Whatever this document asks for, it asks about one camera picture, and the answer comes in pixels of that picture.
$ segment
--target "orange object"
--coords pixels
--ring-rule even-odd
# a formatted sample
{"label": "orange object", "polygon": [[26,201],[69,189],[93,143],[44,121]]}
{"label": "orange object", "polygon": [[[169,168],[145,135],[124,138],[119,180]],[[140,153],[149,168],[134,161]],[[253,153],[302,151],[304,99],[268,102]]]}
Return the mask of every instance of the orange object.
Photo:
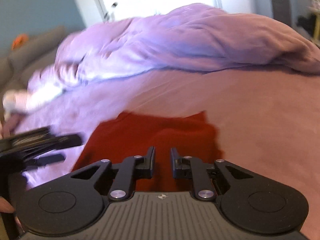
{"label": "orange object", "polygon": [[137,191],[187,191],[189,180],[172,177],[170,149],[180,156],[199,157],[205,163],[222,158],[216,138],[217,130],[206,122],[204,112],[186,118],[163,118],[121,113],[116,119],[103,122],[95,129],[73,170],[101,159],[121,163],[124,158],[145,155],[156,147],[156,165],[152,179],[137,181]]}
{"label": "orange object", "polygon": [[20,48],[29,40],[29,36],[25,33],[18,35],[12,42],[11,50]]}

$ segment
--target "fingers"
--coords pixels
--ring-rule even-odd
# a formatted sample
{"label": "fingers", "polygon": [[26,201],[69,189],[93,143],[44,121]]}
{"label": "fingers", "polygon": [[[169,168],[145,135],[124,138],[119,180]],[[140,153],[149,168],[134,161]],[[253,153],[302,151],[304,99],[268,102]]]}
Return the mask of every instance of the fingers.
{"label": "fingers", "polygon": [[3,197],[0,197],[0,212],[2,213],[14,213],[14,208]]}

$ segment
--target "wrinkled fabric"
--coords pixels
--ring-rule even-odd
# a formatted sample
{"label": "wrinkled fabric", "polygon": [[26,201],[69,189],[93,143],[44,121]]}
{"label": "wrinkled fabric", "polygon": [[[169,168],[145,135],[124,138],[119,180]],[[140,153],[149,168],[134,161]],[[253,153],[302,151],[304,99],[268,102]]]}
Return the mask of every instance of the wrinkled fabric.
{"label": "wrinkled fabric", "polygon": [[167,15],[101,23],[69,35],[54,65],[37,71],[31,91],[128,77],[154,68],[217,71],[281,64],[320,73],[320,50],[289,26],[254,14],[191,4]]}

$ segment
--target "pink bedsheet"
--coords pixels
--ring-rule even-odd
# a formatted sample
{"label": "pink bedsheet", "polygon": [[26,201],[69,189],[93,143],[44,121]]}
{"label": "pink bedsheet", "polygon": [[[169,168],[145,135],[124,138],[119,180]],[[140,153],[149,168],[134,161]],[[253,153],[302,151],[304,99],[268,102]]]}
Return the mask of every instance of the pink bedsheet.
{"label": "pink bedsheet", "polygon": [[[287,68],[233,69],[200,74],[154,70],[80,87],[28,116],[17,132],[52,125],[58,134],[83,132],[126,110],[175,117],[207,111],[220,129],[226,159],[301,191],[310,205],[302,232],[320,239],[320,77]],[[64,163],[26,173],[36,186],[68,173],[82,147]],[[106,158],[112,160],[112,154]]]}

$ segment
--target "blanket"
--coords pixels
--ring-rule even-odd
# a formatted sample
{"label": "blanket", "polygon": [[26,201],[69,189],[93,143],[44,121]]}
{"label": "blanket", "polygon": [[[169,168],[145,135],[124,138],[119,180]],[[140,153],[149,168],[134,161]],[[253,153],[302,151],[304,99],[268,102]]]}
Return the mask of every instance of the blanket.
{"label": "blanket", "polygon": [[67,90],[164,67],[210,72],[280,64],[318,74],[319,61],[317,46],[281,22],[197,3],[167,15],[100,23],[69,35],[55,63],[35,72],[28,89],[51,83]]}
{"label": "blanket", "polygon": [[156,164],[152,179],[137,181],[137,191],[188,191],[190,180],[173,179],[170,149],[176,147],[181,156],[201,158],[213,163],[222,157],[217,145],[217,130],[207,123],[204,112],[186,118],[165,118],[123,112],[102,122],[84,147],[74,170],[112,155],[113,163],[126,157],[145,155],[156,147]]}

